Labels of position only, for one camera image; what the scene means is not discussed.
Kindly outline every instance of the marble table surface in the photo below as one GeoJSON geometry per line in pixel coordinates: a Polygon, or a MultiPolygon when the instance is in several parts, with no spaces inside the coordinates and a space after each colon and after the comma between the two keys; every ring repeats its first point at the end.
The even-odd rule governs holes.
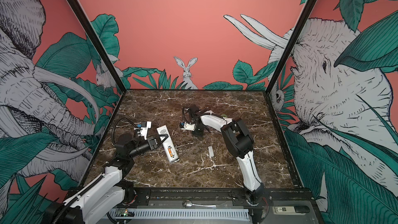
{"type": "MultiPolygon", "coordinates": [[[[211,129],[203,138],[182,131],[181,109],[189,104],[200,109],[209,108],[217,114],[241,117],[254,138],[254,161],[257,171],[267,188],[293,188],[277,135],[271,122],[262,92],[238,91],[127,91],[114,121],[120,117],[138,123],[152,121],[148,136],[156,135],[156,128],[167,125],[177,154],[178,162],[169,163],[162,146],[134,158],[135,165],[126,176],[135,182],[135,187],[241,187],[243,177],[238,162],[226,149],[220,132],[211,129]],[[209,157],[208,147],[212,146],[214,157],[209,157]]],[[[111,141],[112,126],[105,141],[98,147],[86,184],[102,172],[110,161],[115,148],[111,141]]],[[[133,127],[120,122],[116,138],[133,127]]]]}

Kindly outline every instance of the tusk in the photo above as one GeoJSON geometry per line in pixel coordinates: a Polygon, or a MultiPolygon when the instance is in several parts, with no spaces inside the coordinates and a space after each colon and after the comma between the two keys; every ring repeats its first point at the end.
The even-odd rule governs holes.
{"type": "Polygon", "coordinates": [[[265,47],[266,49],[272,50],[275,47],[275,43],[269,41],[268,39],[261,37],[247,28],[244,24],[236,20],[235,18],[224,15],[224,18],[230,21],[247,39],[254,42],[255,44],[265,47]]]}
{"type": "Polygon", "coordinates": [[[66,161],[81,156],[85,151],[87,151],[87,149],[88,147],[79,150],[77,152],[69,153],[69,152],[59,152],[49,147],[46,147],[44,150],[39,152],[36,155],[36,157],[41,160],[50,161],[50,162],[66,161]]]}
{"type": "Polygon", "coordinates": [[[100,115],[98,106],[92,95],[87,92],[82,86],[79,84],[71,81],[70,79],[57,75],[56,73],[50,72],[48,70],[45,70],[41,67],[35,66],[35,70],[33,73],[33,77],[38,80],[39,82],[50,82],[50,83],[55,83],[57,85],[63,86],[63,87],[68,87],[70,89],[73,89],[74,91],[80,93],[83,97],[85,97],[94,107],[94,110],[96,112],[96,122],[98,121],[98,117],[100,115]]]}
{"type": "Polygon", "coordinates": [[[12,138],[19,138],[28,134],[6,106],[0,106],[0,129],[12,138]]]}
{"type": "Polygon", "coordinates": [[[257,21],[254,18],[251,18],[249,16],[240,15],[246,22],[250,24],[251,27],[253,27],[258,33],[260,33],[263,37],[266,39],[270,40],[271,42],[275,43],[279,47],[285,48],[287,46],[287,39],[278,36],[274,32],[272,32],[269,28],[264,26],[261,22],[257,21]]]}

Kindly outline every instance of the battery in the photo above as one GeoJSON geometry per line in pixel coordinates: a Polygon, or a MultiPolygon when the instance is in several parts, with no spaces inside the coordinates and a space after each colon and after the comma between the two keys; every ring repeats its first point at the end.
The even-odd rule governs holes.
{"type": "Polygon", "coordinates": [[[164,151],[166,152],[167,159],[169,162],[174,162],[178,160],[178,155],[176,152],[176,148],[174,147],[172,138],[170,137],[169,130],[167,129],[167,126],[161,126],[156,128],[158,131],[158,134],[167,134],[169,137],[162,143],[164,151]]]}

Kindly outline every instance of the pink wall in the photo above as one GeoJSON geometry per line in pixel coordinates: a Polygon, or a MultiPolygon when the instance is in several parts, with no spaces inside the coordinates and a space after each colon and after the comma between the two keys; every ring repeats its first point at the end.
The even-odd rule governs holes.
{"type": "MultiPolygon", "coordinates": [[[[166,69],[179,76],[173,56],[186,64],[192,57],[192,81],[200,89],[215,82],[234,80],[238,60],[249,63],[254,72],[267,64],[270,51],[243,38],[223,15],[255,18],[278,35],[291,29],[300,14],[301,0],[79,0],[90,21],[100,14],[113,15],[119,26],[120,61],[115,66],[166,69]]],[[[132,88],[144,88],[129,78],[132,88]]]]}

